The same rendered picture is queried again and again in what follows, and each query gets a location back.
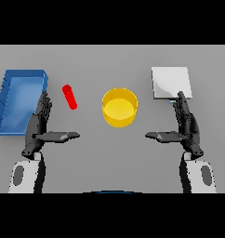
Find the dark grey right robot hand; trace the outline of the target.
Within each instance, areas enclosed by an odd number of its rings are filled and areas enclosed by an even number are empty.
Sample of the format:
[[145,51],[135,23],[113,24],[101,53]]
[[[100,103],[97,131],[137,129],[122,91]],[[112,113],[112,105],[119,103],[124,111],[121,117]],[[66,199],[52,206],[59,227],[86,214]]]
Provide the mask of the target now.
[[195,116],[190,111],[189,104],[182,91],[178,93],[173,102],[178,130],[169,132],[148,132],[145,137],[155,139],[160,143],[179,143],[185,152],[191,154],[191,158],[196,160],[204,155],[200,146],[200,130]]

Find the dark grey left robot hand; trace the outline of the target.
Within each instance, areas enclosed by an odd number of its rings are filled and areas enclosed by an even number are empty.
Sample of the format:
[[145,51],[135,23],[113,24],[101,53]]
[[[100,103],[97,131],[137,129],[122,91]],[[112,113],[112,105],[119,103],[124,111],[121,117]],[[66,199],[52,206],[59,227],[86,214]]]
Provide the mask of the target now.
[[21,155],[29,160],[34,159],[34,154],[40,152],[46,142],[65,143],[70,139],[78,139],[80,137],[77,132],[54,132],[46,130],[51,107],[52,102],[44,91],[25,130],[25,147]]

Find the red beaker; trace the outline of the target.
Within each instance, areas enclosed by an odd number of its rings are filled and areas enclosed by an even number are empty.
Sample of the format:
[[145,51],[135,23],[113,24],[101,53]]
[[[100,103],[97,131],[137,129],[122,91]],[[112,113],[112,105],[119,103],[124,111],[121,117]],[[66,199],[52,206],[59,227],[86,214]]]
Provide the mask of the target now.
[[62,87],[62,92],[64,94],[65,99],[68,102],[69,107],[72,110],[76,110],[77,109],[77,102],[75,100],[72,87],[70,85],[65,85],[65,86]]

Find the pale square measuring scale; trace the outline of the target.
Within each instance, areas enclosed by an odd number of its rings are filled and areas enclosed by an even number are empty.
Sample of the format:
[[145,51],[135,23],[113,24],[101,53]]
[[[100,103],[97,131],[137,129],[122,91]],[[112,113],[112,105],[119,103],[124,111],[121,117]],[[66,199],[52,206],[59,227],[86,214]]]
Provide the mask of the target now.
[[155,99],[175,99],[180,91],[192,98],[187,67],[152,67],[152,88]]

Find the yellow bowl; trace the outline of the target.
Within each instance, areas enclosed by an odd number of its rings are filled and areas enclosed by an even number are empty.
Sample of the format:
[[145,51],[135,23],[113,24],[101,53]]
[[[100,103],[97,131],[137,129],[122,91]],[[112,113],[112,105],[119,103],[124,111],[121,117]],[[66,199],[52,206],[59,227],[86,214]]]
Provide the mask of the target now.
[[103,96],[101,113],[108,125],[122,128],[133,123],[138,106],[138,99],[132,91],[127,88],[115,87]]

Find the blue tray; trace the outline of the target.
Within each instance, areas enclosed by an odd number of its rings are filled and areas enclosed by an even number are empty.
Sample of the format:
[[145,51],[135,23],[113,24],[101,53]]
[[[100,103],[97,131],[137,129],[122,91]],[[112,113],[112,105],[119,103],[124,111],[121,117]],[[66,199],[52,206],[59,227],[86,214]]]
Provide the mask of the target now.
[[47,91],[45,70],[6,70],[0,88],[0,136],[24,136],[38,100]]

